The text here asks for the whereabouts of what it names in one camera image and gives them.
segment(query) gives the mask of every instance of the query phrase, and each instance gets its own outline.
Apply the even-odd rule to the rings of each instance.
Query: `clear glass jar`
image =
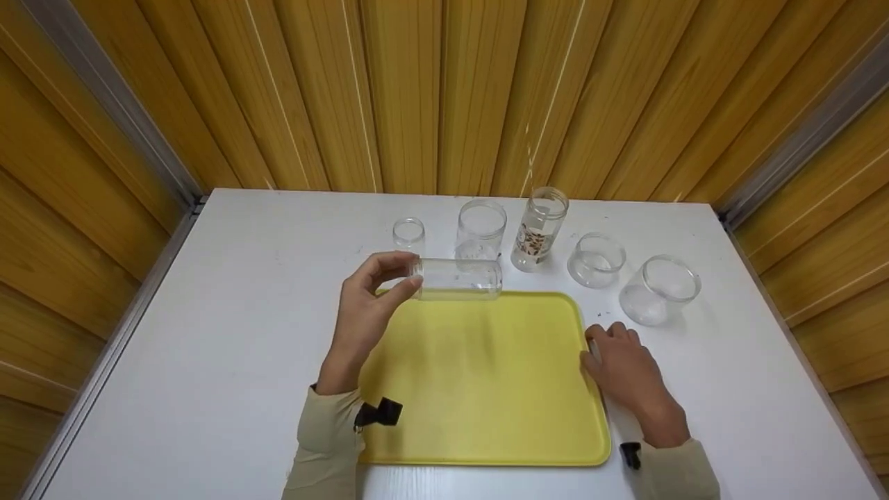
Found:
[[[423,285],[413,298],[421,301],[491,301],[503,290],[497,261],[419,259],[410,276],[418,275]]]
[[[614,238],[590,232],[578,240],[568,258],[568,274],[587,288],[603,288],[617,281],[627,252]]]
[[[460,209],[454,257],[494,261],[500,257],[506,210],[490,199],[473,199]]]
[[[618,301],[630,319],[656,327],[673,319],[700,292],[701,278],[684,262],[655,255],[624,285]]]
[[[512,249],[516,269],[532,271],[547,260],[566,215],[568,197],[562,191],[548,186],[531,193]]]
[[[416,217],[398,219],[392,224],[392,243],[396,250],[423,255],[426,251],[426,228]]]

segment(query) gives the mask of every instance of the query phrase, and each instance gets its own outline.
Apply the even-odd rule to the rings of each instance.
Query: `white table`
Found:
[[[44,499],[278,499],[341,281],[392,247],[400,217],[426,224],[427,256],[451,256],[467,200],[214,191]],[[504,288],[569,294],[586,323],[628,322],[617,290],[651,255],[675,254],[698,271],[703,288],[684,321],[636,329],[723,498],[881,495],[709,206],[572,201],[551,265],[525,274],[509,263],[525,202],[499,201],[509,214]],[[627,248],[620,284],[604,291],[565,270],[591,230]],[[629,499],[617,446],[638,440],[638,429],[606,404],[615,448],[601,467],[372,467],[364,498]]]

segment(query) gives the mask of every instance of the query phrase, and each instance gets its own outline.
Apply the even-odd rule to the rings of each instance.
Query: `black clip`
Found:
[[[639,450],[641,449],[642,445],[635,441],[621,443],[621,455],[623,455],[623,461],[634,471],[638,471],[639,468],[642,467],[642,462],[639,460]]]
[[[355,426],[364,427],[371,423],[395,425],[398,423],[398,417],[401,416],[401,409],[403,407],[404,406],[401,403],[396,403],[388,398],[381,399],[378,407],[372,407],[371,405],[364,403],[361,405],[361,409],[358,410],[358,415],[355,417]]]

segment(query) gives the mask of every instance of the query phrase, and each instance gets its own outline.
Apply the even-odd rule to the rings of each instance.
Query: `person's hand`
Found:
[[[342,394],[358,387],[361,367],[380,342],[389,319],[399,305],[420,289],[422,278],[402,280],[382,295],[376,294],[377,288],[391,279],[407,276],[419,258],[409,252],[373,254],[342,282],[333,342],[321,365],[317,394]]]
[[[599,388],[633,413],[645,441],[656,448],[673,448],[690,439],[685,411],[667,391],[652,353],[639,342],[636,330],[614,323],[587,328],[588,341],[596,343],[600,362],[581,352],[581,364]]]

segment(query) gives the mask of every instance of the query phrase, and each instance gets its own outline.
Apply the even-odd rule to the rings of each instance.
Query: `wood grain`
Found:
[[[441,0],[361,2],[387,193],[436,194]]]
[[[761,275],[791,327],[889,278],[889,186]]]
[[[736,232],[762,273],[889,184],[889,95],[858,117]]]
[[[525,0],[446,0],[438,193],[488,195]]]
[[[195,6],[274,181],[286,190],[330,189],[275,6],[270,0]]]
[[[654,193],[783,5],[701,2],[599,198],[646,200]]]
[[[610,0],[528,2],[493,195],[524,197],[547,184],[611,5]]]
[[[170,0],[137,2],[241,185],[275,188],[275,179],[222,73],[194,6]]]
[[[697,185],[844,2],[788,0],[670,167],[652,200],[679,201]]]
[[[181,210],[170,192],[17,0],[0,0],[0,48],[152,216],[172,233]]]
[[[138,282],[0,169],[0,282],[102,338]]]
[[[204,191],[241,187],[136,0],[71,3]]]
[[[596,197],[698,0],[615,2],[549,184]]]
[[[15,498],[61,417],[0,398],[0,498]]]
[[[889,474],[889,453],[869,456],[868,462],[870,462],[870,466],[873,468],[874,473]],[[879,479],[883,489],[886,489],[886,487],[889,486],[889,475],[881,475]]]
[[[0,363],[0,397],[65,413],[77,391],[35,377],[12,365]]]
[[[889,282],[874,286],[793,329],[828,391],[889,375]]]
[[[28,78],[0,53],[0,165],[139,279],[168,235]]]
[[[889,378],[831,396],[865,456],[889,453]]]
[[[279,0],[276,7],[331,188],[382,192],[356,0]]]
[[[0,361],[76,389],[103,345],[98,337],[0,284]]]
[[[685,201],[725,204],[879,41],[889,2],[847,0]]]

